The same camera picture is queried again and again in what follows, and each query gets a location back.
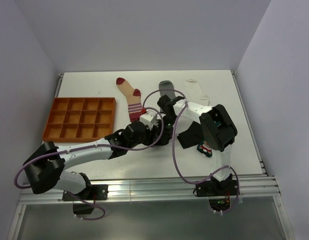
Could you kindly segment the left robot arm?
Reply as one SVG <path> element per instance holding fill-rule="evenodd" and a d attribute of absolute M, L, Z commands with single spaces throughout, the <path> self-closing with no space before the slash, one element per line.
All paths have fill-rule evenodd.
<path fill-rule="evenodd" d="M 111 160 L 130 151 L 137 151 L 142 144 L 146 149 L 157 145 L 163 138 L 164 125 L 151 127 L 135 121 L 126 128 L 94 142 L 75 146 L 57 146 L 54 142 L 43 143 L 24 163 L 22 170 L 35 195 L 57 189 L 69 191 L 79 199 L 91 196 L 92 184 L 86 174 L 69 172 L 68 169 L 84 163 Z"/>

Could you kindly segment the black sock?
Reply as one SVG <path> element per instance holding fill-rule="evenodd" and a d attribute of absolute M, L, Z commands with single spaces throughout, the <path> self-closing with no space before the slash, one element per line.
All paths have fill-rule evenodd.
<path fill-rule="evenodd" d="M 177 139 L 183 149 L 188 149 L 193 146 L 197 146 L 204 140 L 202 127 L 199 123 L 193 121 L 190 127 L 181 132 Z"/>
<path fill-rule="evenodd" d="M 169 141 L 171 140 L 173 135 L 173 127 L 170 126 L 168 128 L 164 128 L 163 133 L 161 135 L 161 137 L 158 139 L 158 141 L 156 142 L 156 146 L 165 146 L 169 143 Z"/>

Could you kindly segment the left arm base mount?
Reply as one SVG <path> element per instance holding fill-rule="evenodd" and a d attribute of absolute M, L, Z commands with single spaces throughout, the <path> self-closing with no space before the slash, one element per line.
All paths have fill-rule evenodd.
<path fill-rule="evenodd" d="M 108 198 L 107 184 L 95 184 L 88 186 L 82 192 L 74 194 L 64 191 L 62 194 L 63 202 L 72 202 L 72 212 L 75 217 L 85 221 L 100 220 L 106 215 L 106 211 L 97 201 L 105 201 Z M 99 217 L 89 217 L 95 209 L 101 211 Z"/>

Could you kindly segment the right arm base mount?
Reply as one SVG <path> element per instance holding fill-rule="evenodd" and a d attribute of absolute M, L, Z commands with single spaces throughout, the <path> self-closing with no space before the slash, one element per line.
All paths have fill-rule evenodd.
<path fill-rule="evenodd" d="M 236 180 L 231 179 L 219 182 L 215 179 L 211 179 L 203 183 L 196 184 L 192 194 L 197 198 L 217 197 L 214 199 L 209 199 L 208 202 L 213 211 L 221 213 L 231 208 L 231 197 L 236 197 L 237 200 L 240 192 Z"/>

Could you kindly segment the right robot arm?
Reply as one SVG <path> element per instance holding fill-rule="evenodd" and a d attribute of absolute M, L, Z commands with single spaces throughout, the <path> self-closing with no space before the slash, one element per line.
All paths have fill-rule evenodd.
<path fill-rule="evenodd" d="M 187 184 L 195 185 L 199 197 L 222 196 L 226 192 L 240 195 L 239 177 L 231 167 L 231 149 L 235 142 L 238 130 L 221 104 L 215 106 L 202 105 L 187 101 L 178 96 L 170 99 L 167 95 L 159 98 L 157 105 L 165 113 L 165 123 L 171 122 L 174 136 L 180 117 L 187 118 L 200 126 L 203 139 L 200 141 L 204 147 L 209 147 L 212 153 L 212 173 L 200 181 L 187 180 L 180 172 L 175 155 L 175 143 L 172 142 L 172 159 L 179 177 Z"/>

